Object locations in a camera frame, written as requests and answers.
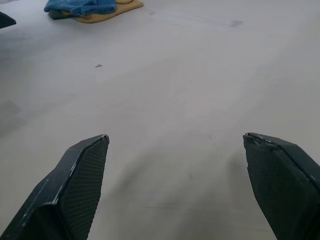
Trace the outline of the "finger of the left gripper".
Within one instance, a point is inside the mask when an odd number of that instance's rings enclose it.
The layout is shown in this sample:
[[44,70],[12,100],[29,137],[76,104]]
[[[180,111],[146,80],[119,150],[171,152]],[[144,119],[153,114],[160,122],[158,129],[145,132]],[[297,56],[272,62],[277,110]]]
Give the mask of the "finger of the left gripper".
[[15,19],[3,12],[0,12],[0,29],[7,28],[16,24],[17,22]]

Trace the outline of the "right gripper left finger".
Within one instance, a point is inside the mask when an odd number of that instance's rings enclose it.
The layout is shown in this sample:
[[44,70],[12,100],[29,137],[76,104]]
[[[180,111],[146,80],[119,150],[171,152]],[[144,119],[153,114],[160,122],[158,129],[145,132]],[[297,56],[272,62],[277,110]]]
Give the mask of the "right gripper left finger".
[[102,134],[66,150],[32,190],[2,240],[86,240],[101,197],[110,139]]

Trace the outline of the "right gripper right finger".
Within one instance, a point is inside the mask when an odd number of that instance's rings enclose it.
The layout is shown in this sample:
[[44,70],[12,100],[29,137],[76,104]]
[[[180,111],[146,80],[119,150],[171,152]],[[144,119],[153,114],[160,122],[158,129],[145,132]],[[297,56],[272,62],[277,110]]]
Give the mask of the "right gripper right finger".
[[255,199],[278,240],[320,238],[320,167],[297,144],[243,135]]

